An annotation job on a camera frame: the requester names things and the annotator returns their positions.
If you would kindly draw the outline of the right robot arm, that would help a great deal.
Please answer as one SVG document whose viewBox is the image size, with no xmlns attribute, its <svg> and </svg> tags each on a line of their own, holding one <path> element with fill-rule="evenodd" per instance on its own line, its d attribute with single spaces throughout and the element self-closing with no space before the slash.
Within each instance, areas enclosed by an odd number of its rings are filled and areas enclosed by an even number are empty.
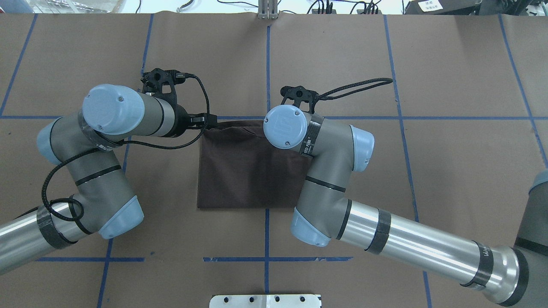
<svg viewBox="0 0 548 308">
<path fill-rule="evenodd" d="M 547 170 L 525 119 L 350 121 L 275 107 L 268 140 L 313 160 L 291 226 L 347 243 L 429 308 L 547 306 Z"/>
</svg>

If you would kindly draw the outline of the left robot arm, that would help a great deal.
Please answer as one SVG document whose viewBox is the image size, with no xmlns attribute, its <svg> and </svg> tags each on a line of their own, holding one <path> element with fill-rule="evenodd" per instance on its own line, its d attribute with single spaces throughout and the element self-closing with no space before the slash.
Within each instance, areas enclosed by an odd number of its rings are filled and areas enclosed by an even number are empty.
<svg viewBox="0 0 548 308">
<path fill-rule="evenodd" d="M 216 123 L 208 110 L 183 107 L 127 86 L 93 87 L 76 113 L 59 117 L 36 138 L 54 165 L 41 187 L 41 204 L 1 226 L 1 273 L 6 274 L 90 234 L 104 239 L 139 225 L 143 210 L 114 149 L 130 136 L 176 138 Z"/>
</svg>

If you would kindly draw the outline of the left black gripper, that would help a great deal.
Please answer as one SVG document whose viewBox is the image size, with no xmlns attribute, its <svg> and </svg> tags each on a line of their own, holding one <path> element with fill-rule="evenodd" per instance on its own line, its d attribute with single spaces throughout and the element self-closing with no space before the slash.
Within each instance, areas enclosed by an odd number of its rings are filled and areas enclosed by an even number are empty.
<svg viewBox="0 0 548 308">
<path fill-rule="evenodd" d="M 189 115 L 180 105 L 176 105 L 175 120 L 173 125 L 173 138 L 177 138 L 191 128 L 192 130 L 218 129 L 219 125 L 214 121 L 213 114 L 192 114 Z"/>
</svg>

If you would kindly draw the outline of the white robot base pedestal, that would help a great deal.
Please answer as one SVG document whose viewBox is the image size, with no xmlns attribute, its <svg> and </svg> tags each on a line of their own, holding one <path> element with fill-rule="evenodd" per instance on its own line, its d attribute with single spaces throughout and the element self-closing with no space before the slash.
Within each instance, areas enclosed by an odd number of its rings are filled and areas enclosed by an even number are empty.
<svg viewBox="0 0 548 308">
<path fill-rule="evenodd" d="M 213 296 L 210 308 L 322 308 L 318 294 L 247 294 Z"/>
</svg>

